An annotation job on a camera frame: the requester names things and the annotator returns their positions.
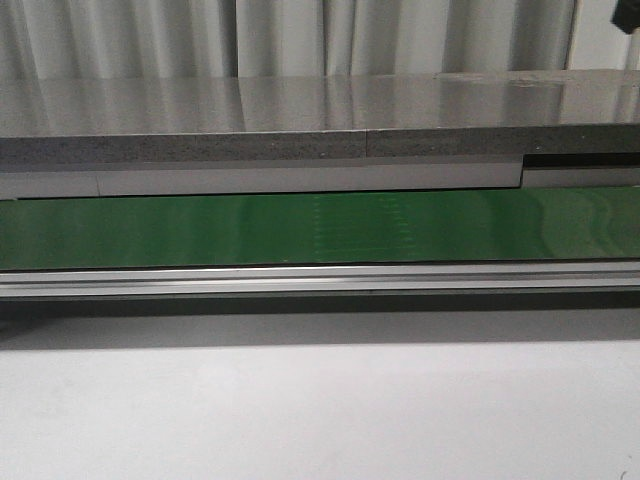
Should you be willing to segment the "black object at top right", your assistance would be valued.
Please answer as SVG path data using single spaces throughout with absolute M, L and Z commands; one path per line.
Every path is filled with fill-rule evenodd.
M 633 34 L 640 27 L 640 0 L 618 0 L 611 23 L 626 35 Z

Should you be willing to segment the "grey stone counter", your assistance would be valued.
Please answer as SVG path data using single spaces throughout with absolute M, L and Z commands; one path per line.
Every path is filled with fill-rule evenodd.
M 635 71 L 1 85 L 5 199 L 638 181 Z

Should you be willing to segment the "green conveyor belt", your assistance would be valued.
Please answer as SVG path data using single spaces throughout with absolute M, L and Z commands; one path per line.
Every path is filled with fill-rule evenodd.
M 635 187 L 8 200 L 6 271 L 635 258 Z

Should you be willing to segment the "white pleated curtain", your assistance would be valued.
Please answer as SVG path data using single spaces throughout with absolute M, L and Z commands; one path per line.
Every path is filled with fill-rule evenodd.
M 3 79 L 635 69 L 611 1 L 5 1 Z

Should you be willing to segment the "aluminium conveyor frame rail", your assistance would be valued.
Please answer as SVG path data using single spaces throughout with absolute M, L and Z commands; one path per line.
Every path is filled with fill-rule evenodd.
M 636 260 L 4 272 L 9 299 L 624 290 Z

